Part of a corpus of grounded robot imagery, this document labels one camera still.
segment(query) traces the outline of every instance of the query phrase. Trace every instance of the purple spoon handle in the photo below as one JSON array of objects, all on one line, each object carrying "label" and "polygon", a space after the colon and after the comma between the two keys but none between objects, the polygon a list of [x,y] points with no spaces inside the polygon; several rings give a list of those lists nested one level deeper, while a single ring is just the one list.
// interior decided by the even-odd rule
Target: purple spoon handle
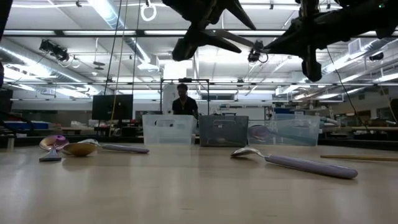
[{"label": "purple spoon handle", "polygon": [[136,153],[148,153],[149,149],[141,148],[141,147],[131,147],[131,146],[118,146],[106,144],[102,146],[103,149],[113,150],[113,151],[122,151],[122,152],[136,152]]},{"label": "purple spoon handle", "polygon": [[273,156],[265,157],[267,162],[274,164],[303,170],[307,172],[313,172],[321,175],[329,175],[332,177],[339,177],[344,179],[352,179],[358,175],[358,172],[349,167],[343,167],[333,164],[327,164],[324,162],[308,161],[305,159],[297,159],[288,156]]}]

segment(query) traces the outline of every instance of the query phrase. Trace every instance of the table surface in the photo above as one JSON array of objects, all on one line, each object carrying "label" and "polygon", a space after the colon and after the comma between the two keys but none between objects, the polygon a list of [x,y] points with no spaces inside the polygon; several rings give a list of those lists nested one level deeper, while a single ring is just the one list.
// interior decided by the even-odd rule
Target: table surface
[{"label": "table surface", "polygon": [[397,223],[398,163],[320,159],[396,153],[343,147],[274,147],[263,153],[358,170],[354,180],[231,159],[231,148],[99,150],[39,163],[38,147],[0,151],[0,223]]}]

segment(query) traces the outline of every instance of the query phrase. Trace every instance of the clear plastic bin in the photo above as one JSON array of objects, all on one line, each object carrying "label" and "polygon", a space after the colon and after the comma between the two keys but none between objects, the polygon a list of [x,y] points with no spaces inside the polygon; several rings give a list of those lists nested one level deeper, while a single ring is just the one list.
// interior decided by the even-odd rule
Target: clear plastic bin
[{"label": "clear plastic bin", "polygon": [[197,120],[190,115],[144,115],[144,144],[190,146],[195,143]]},{"label": "clear plastic bin", "polygon": [[200,116],[200,146],[244,147],[248,122],[248,116]]},{"label": "clear plastic bin", "polygon": [[316,146],[319,124],[319,116],[276,114],[274,119],[249,128],[249,144]]}]

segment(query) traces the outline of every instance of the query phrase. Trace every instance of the workbench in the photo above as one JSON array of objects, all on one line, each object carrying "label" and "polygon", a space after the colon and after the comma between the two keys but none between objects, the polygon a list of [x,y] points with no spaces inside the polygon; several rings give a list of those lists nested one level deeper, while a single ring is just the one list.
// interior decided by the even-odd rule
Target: workbench
[{"label": "workbench", "polygon": [[397,223],[398,163],[321,159],[394,152],[344,147],[262,148],[357,169],[343,180],[231,159],[236,148],[150,147],[39,163],[38,147],[0,151],[0,223]]}]

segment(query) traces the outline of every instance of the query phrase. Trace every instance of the man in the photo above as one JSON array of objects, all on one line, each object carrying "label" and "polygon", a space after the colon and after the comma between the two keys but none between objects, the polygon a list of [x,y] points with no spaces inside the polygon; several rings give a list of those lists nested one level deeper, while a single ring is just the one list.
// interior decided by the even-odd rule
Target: man
[{"label": "man", "polygon": [[193,115],[198,119],[198,105],[196,101],[187,96],[188,86],[186,84],[179,84],[177,86],[178,95],[180,98],[173,101],[173,112],[176,115]]}]

